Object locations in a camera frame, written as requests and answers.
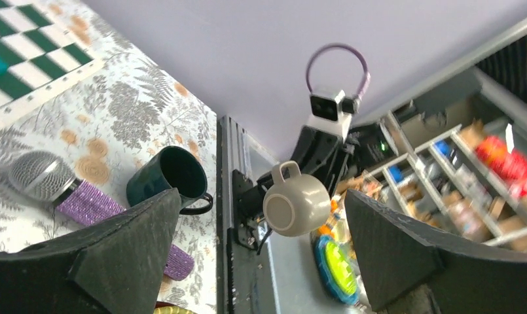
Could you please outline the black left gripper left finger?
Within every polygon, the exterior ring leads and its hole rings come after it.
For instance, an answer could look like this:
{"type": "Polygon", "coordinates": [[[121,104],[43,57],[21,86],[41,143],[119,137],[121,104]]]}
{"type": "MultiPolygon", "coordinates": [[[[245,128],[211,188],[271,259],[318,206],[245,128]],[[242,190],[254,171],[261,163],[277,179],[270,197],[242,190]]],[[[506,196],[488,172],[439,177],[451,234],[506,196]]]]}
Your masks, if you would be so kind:
{"type": "Polygon", "coordinates": [[[0,253],[0,313],[152,313],[180,209],[171,189],[93,226],[0,253]]]}

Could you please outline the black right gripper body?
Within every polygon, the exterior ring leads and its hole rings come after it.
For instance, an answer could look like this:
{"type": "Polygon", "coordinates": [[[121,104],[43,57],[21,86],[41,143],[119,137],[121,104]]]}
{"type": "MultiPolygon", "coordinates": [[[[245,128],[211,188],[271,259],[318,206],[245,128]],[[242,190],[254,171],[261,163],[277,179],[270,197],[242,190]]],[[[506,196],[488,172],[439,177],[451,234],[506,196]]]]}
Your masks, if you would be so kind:
{"type": "Polygon", "coordinates": [[[355,143],[349,139],[303,126],[291,159],[302,173],[317,178],[333,196],[354,151],[355,143]]]}

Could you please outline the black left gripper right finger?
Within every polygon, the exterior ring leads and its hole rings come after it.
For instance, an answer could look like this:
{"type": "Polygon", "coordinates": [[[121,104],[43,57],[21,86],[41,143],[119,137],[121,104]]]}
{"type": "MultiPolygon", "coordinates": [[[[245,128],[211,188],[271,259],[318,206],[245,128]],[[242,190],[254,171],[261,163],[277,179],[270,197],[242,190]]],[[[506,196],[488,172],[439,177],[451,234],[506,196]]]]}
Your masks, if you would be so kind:
{"type": "Polygon", "coordinates": [[[345,209],[377,313],[527,313],[527,253],[434,228],[356,191],[345,209]]]}

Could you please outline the cream ceramic cup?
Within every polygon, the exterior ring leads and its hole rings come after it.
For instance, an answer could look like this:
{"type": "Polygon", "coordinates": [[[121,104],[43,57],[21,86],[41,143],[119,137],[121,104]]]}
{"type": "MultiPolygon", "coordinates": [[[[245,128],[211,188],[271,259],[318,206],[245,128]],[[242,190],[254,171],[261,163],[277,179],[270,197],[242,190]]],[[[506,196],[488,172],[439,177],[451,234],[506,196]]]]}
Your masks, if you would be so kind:
{"type": "Polygon", "coordinates": [[[298,237],[324,225],[331,210],[331,197],[317,178],[301,173],[293,160],[271,170],[273,185],[263,200],[268,226],[285,237],[298,237]]]}

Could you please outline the dark green mug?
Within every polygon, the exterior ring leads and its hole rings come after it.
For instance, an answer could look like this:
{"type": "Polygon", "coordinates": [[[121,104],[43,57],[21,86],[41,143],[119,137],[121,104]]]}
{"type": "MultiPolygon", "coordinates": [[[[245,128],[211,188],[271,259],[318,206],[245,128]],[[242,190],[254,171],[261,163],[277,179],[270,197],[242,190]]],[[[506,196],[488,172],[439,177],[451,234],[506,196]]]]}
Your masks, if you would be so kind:
{"type": "Polygon", "coordinates": [[[213,208],[208,178],[201,163],[187,150],[164,147],[135,172],[126,186],[126,198],[133,207],[165,190],[176,188],[182,215],[203,215],[213,208]]]}

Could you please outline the dark ribbed plate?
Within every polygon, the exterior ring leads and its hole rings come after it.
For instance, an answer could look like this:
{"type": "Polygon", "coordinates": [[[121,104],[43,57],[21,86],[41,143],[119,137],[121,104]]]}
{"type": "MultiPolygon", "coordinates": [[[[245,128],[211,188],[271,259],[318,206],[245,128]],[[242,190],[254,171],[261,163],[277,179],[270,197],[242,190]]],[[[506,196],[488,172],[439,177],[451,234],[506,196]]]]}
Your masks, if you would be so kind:
{"type": "Polygon", "coordinates": [[[153,311],[153,314],[196,314],[195,312],[184,309],[176,305],[158,307],[153,311]]]}

